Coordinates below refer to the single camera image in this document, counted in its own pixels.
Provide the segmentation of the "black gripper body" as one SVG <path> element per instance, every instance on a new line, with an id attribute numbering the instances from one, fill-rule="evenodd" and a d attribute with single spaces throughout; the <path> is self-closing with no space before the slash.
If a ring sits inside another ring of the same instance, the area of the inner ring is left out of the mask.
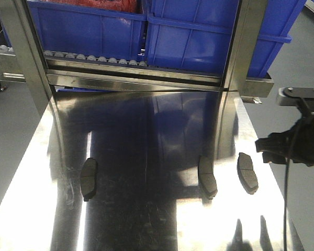
<path id="1" fill-rule="evenodd" d="M 273 132 L 255 141 L 264 163 L 287 164 L 292 160 L 314 166 L 314 112 L 303 98 L 297 99 L 296 106 L 301 117 L 289 130 Z"/>

